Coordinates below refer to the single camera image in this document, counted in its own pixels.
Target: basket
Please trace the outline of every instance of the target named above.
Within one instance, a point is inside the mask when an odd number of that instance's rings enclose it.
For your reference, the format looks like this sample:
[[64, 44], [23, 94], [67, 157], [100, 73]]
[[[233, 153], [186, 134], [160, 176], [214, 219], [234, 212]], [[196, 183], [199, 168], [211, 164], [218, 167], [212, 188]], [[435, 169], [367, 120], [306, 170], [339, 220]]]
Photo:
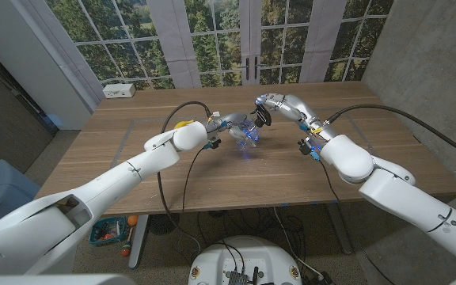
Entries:
[[[114, 234], [114, 237], [109, 239], [100, 239], [105, 235], [104, 233], [109, 231], [109, 229], [115, 229], [117, 227], [117, 222], [119, 222], [120, 234]], [[103, 218], [94, 224], [89, 236], [89, 243], [91, 245], [106, 245], [122, 241], [126, 237], [126, 228], [127, 222], [125, 217]]]

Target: clear plastic object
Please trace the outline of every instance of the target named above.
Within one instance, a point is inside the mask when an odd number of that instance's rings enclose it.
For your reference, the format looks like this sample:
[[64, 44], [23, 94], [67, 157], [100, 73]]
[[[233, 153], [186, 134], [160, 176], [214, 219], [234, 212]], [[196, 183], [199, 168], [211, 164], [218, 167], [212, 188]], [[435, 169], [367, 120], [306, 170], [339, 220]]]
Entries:
[[237, 140], [237, 148], [239, 150], [248, 150], [251, 147], [256, 147], [256, 142], [260, 138], [258, 127], [252, 120], [244, 120], [238, 125], [238, 128], [245, 133], [245, 138]]

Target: window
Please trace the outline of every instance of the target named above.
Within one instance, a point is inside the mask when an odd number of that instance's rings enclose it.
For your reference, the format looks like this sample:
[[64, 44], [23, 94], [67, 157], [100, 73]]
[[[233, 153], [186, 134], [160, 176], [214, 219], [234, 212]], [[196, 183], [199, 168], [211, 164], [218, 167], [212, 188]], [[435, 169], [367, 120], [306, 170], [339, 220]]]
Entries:
[[238, 0], [185, 0], [203, 87], [242, 85]]
[[313, 0], [263, 0], [260, 84], [298, 83]]
[[46, 0], [102, 85], [174, 88], [146, 0]]
[[325, 81], [361, 80], [393, 0], [348, 0]]

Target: orange ball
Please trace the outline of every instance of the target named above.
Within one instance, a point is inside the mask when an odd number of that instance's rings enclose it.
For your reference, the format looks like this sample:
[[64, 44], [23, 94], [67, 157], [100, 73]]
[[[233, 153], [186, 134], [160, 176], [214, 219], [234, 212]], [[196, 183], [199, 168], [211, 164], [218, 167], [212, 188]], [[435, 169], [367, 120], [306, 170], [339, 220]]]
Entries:
[[139, 217], [137, 215], [131, 215], [127, 217], [127, 224], [130, 226], [135, 226], [138, 221]]

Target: yellow object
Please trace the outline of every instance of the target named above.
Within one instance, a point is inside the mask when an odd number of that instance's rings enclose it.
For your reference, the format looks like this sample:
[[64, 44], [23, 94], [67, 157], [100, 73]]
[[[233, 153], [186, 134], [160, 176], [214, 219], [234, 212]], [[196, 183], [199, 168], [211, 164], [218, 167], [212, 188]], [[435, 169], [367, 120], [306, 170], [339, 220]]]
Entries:
[[183, 127], [185, 125], [189, 125], [190, 123], [194, 122], [194, 120], [189, 120], [189, 121], [181, 121], [179, 123], [177, 123], [174, 127], [174, 129], [176, 128], [179, 128], [179, 127]]
[[128, 225], [135, 226], [137, 222], [139, 222], [138, 215], [131, 215], [131, 216], [127, 217], [127, 224]]

